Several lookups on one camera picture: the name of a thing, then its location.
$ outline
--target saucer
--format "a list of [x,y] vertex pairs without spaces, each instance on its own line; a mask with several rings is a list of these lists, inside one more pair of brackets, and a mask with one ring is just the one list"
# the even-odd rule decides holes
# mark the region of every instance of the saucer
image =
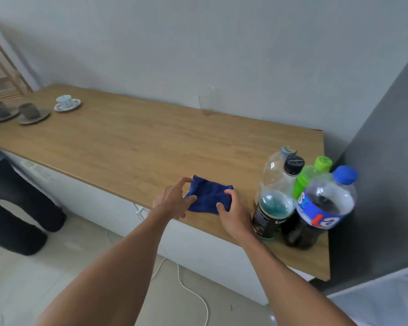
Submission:
[[12,119],[14,116],[16,116],[19,113],[18,107],[9,107],[8,110],[10,114],[8,116],[5,116],[4,118],[0,118],[0,122]]
[[75,98],[73,98],[73,101],[74,101],[74,106],[71,106],[71,107],[62,107],[61,105],[60,105],[60,103],[57,103],[55,106],[54,106],[54,110],[55,111],[57,111],[57,112],[68,112],[68,111],[71,111],[71,110],[74,110],[74,109],[76,109],[80,104],[81,104],[81,101],[80,101],[80,99],[75,99]]
[[20,125],[30,125],[32,123],[39,122],[41,120],[44,120],[46,117],[48,117],[50,115],[50,111],[41,109],[39,110],[39,114],[40,116],[38,116],[35,119],[27,119],[24,115],[21,115],[18,122]]

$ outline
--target black pants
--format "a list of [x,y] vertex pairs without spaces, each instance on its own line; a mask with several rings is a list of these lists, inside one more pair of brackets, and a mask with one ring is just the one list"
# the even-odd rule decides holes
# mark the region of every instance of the black pants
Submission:
[[[45,194],[23,179],[7,160],[0,161],[0,199],[21,207],[39,225],[50,232],[58,231],[65,214]],[[38,252],[47,235],[0,206],[0,246],[23,255]]]

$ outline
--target gray saucer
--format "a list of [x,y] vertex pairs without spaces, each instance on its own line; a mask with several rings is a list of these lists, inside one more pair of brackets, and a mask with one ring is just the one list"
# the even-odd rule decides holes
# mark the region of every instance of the gray saucer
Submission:
[[4,118],[0,118],[0,122],[12,119],[14,116],[18,115],[19,113],[18,107],[9,107],[8,110],[10,112],[10,115],[5,116]]
[[35,119],[27,119],[24,115],[21,115],[18,122],[20,125],[30,125],[32,123],[37,123],[41,120],[44,120],[46,117],[48,117],[50,115],[50,111],[45,110],[45,109],[44,110],[40,109],[39,114],[40,116],[38,116]]

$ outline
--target green bottle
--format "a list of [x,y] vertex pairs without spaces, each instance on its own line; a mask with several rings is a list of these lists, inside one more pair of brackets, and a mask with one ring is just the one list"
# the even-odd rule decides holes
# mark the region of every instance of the green bottle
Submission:
[[310,181],[322,173],[329,172],[332,160],[326,156],[318,156],[314,165],[307,165],[296,178],[292,195],[297,200]]

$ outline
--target teal liquid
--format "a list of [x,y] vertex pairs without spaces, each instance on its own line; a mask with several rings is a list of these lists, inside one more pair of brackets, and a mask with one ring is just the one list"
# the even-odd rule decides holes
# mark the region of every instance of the teal liquid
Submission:
[[293,200],[280,191],[265,191],[260,195],[260,207],[275,219],[285,219],[293,212]]

